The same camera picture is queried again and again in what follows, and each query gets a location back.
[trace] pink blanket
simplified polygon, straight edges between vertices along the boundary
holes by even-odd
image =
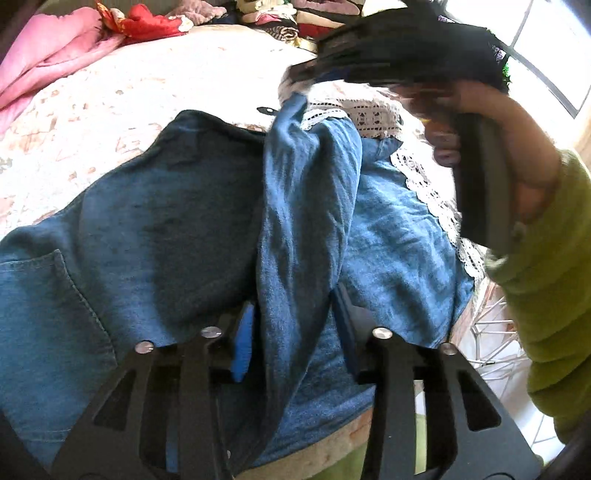
[[[100,15],[89,7],[63,17],[31,17],[0,64],[0,134],[40,89],[96,62],[125,39],[103,36]]]

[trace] person's arm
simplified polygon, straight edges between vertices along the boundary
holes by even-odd
[[[517,180],[523,223],[515,251],[489,254],[491,279],[505,291],[521,343],[532,360],[528,391],[554,417],[567,442],[591,409],[591,177],[575,153],[559,152],[535,121],[506,95],[475,82],[450,89],[397,89],[410,110],[436,118],[426,126],[435,159],[461,161],[459,139],[437,106],[473,112],[502,129]]]
[[[533,362],[528,392],[566,443],[591,409],[591,179],[576,154],[562,152],[554,198],[515,252],[486,267]]]

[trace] metal screw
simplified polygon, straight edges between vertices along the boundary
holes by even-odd
[[[222,334],[222,330],[218,327],[205,327],[201,330],[201,336],[205,338],[217,338]]]
[[[457,347],[453,343],[442,343],[441,345],[439,345],[439,349],[445,355],[455,355],[457,353]]]
[[[389,338],[392,338],[392,330],[388,330],[385,327],[377,327],[374,328],[372,330],[372,335],[376,338],[379,338],[380,340],[388,340]]]
[[[154,350],[154,344],[147,340],[144,340],[135,346],[135,351],[141,354],[150,353],[152,350]]]

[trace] red cloth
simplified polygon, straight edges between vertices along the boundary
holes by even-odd
[[[297,26],[300,31],[300,37],[320,38],[324,37],[328,32],[332,32],[334,28],[321,27],[319,25],[312,25],[309,23],[300,23]]]
[[[100,2],[97,2],[96,6],[107,27],[135,41],[157,40],[186,33],[186,31],[179,30],[183,22],[182,19],[169,19],[163,15],[153,15],[144,4],[132,6],[127,17],[123,19],[115,18],[110,10]]]

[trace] hand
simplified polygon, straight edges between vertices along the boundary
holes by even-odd
[[[445,111],[479,113],[500,127],[516,179],[517,218],[532,222],[551,202],[560,177],[560,153],[535,120],[509,96],[478,82],[460,80],[451,86],[396,86],[392,90],[407,99],[408,110],[429,119],[425,137],[433,145],[434,158],[451,167],[461,161],[460,140]]]

